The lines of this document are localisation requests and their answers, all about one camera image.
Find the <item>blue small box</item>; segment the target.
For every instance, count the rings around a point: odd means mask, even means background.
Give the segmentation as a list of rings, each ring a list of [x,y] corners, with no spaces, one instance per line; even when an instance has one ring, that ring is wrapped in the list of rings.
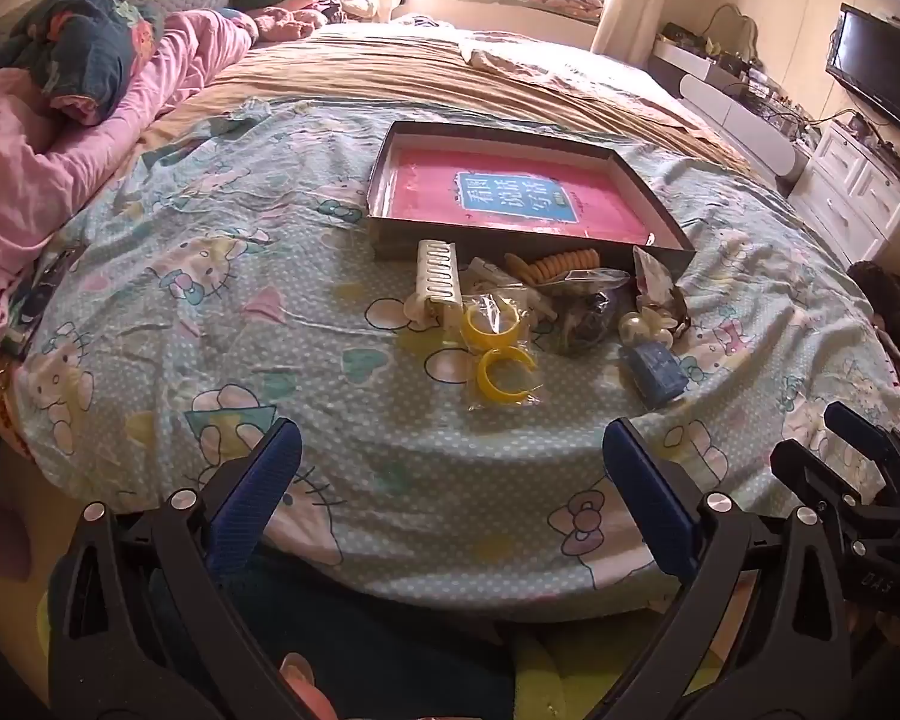
[[[621,349],[622,364],[649,410],[656,410],[685,393],[689,377],[674,354],[658,341]]]

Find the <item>bagged red ball earrings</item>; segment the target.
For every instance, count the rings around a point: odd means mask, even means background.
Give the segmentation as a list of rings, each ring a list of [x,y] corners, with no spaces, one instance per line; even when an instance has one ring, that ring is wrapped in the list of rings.
[[[691,327],[686,296],[673,281],[670,270],[642,247],[634,249],[637,309],[653,328],[681,337]]]

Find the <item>bagged dark beaded jewelry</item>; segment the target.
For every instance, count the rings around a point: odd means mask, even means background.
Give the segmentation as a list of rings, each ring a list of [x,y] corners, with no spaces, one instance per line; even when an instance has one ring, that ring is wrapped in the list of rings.
[[[614,268],[571,270],[541,291],[557,310],[551,348],[558,355],[587,353],[616,332],[617,317],[631,299],[632,277]]]

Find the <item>bagged yellow hoop earrings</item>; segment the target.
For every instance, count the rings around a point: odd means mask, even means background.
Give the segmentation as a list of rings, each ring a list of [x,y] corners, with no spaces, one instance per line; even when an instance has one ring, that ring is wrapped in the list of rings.
[[[475,408],[515,410],[541,401],[543,379],[530,346],[530,309],[520,293],[478,293],[464,298],[460,337],[473,358]]]

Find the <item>bagged white lace accessory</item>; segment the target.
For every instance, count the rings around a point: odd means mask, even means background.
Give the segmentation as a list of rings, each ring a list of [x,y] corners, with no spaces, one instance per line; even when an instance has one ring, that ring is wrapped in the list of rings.
[[[512,277],[489,260],[473,257],[460,271],[460,286],[464,294],[500,293],[520,298],[537,319],[557,320],[557,310],[548,298],[520,278]]]

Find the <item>cream hair claw clip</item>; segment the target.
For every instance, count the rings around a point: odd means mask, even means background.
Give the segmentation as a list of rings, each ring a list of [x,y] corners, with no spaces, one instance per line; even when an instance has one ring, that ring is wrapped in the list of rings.
[[[416,281],[404,301],[404,315],[419,328],[457,330],[463,317],[457,249],[451,242],[422,239],[416,257]]]

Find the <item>pearl hair clip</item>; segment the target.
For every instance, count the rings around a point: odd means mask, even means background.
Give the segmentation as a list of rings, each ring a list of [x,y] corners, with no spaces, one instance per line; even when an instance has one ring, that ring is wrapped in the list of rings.
[[[676,330],[678,320],[648,307],[631,310],[617,322],[617,334],[621,343],[631,348],[645,343],[658,343],[671,349],[676,340]]]

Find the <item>white drawer cabinet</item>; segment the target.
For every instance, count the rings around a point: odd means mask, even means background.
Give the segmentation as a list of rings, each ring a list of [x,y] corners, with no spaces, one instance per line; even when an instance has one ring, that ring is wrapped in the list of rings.
[[[845,125],[826,122],[788,201],[845,266],[900,271],[900,182]]]

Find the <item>white long low cabinet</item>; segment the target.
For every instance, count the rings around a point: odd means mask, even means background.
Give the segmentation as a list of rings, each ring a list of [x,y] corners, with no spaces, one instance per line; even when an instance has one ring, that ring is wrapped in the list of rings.
[[[743,104],[745,85],[712,59],[658,37],[647,71],[730,142],[761,176],[786,197],[803,172],[806,156],[777,128]]]

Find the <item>pink book in tray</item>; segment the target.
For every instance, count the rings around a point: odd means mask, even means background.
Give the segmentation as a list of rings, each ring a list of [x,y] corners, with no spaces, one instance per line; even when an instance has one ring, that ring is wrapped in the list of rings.
[[[605,169],[466,151],[398,151],[382,215],[629,244],[655,238]]]

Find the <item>hello kitty bed sheet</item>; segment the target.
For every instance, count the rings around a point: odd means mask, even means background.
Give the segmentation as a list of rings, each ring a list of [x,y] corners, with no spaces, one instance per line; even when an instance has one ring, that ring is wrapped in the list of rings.
[[[365,219],[390,127],[451,120],[253,99],[146,146],[59,233],[76,263],[14,376],[43,474],[74,499],[142,511],[292,419],[304,456],[272,546],[390,600],[554,619],[671,592],[603,472],[611,419],[761,514],[793,507],[769,468],[785,439],[864,496],[880,489],[823,421],[842,401],[900,429],[862,291],[774,192],[622,135],[608,146],[696,250],[674,348],[686,392],[649,408],[616,341],[567,358],[543,325],[539,400],[479,405],[468,349],[404,315],[413,270],[375,259]]]

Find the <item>dark cardboard tray box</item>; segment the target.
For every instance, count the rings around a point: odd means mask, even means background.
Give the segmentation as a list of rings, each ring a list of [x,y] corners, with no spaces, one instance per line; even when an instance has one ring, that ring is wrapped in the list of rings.
[[[382,260],[412,259],[422,239],[437,239],[461,260],[593,250],[601,265],[631,271],[642,247],[679,277],[696,255],[616,151],[475,125],[395,122],[368,177],[367,231]]]

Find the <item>pink quilt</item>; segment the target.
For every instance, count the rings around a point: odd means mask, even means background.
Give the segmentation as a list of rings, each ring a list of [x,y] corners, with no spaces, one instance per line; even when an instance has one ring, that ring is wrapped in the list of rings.
[[[22,275],[125,161],[159,115],[243,59],[258,37],[245,15],[214,10],[169,16],[154,58],[130,81],[115,112],[83,127],[56,117],[29,73],[0,70],[0,337]]]

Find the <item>pink patterned cloth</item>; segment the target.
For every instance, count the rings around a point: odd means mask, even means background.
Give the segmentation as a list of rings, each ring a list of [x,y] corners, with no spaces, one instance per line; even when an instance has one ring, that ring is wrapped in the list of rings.
[[[692,110],[678,103],[646,71],[605,55],[513,32],[462,32],[457,44],[461,57],[478,70],[619,104],[662,124],[686,130],[704,128]]]

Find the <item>cream curtain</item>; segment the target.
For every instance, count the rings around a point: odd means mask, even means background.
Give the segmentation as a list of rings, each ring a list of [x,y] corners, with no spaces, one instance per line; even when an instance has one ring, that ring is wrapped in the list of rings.
[[[652,54],[665,0],[606,0],[590,50],[642,67]]]

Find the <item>tan bed cover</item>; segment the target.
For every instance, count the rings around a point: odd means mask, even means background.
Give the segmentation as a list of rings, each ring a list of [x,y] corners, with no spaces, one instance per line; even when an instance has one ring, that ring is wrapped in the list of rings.
[[[212,114],[245,99],[341,98],[438,104],[507,121],[555,125],[582,135],[622,135],[709,161],[751,177],[754,169],[706,122],[699,130],[662,124],[619,104],[512,80],[471,67],[457,37],[466,29],[408,25],[325,28],[298,43],[250,50],[211,84],[136,142],[137,151],[165,145]]]

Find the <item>dark floral pillow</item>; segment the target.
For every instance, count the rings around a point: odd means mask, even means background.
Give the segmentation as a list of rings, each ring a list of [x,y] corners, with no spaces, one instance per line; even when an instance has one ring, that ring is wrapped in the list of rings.
[[[50,107],[91,127],[113,114],[162,32],[164,16],[130,0],[40,0],[0,44],[0,70],[27,71]]]

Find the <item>wall mounted black television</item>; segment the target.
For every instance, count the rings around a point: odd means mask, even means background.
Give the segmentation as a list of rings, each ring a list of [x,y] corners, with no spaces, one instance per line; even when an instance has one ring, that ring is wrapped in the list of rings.
[[[900,128],[900,28],[842,4],[826,71]]]

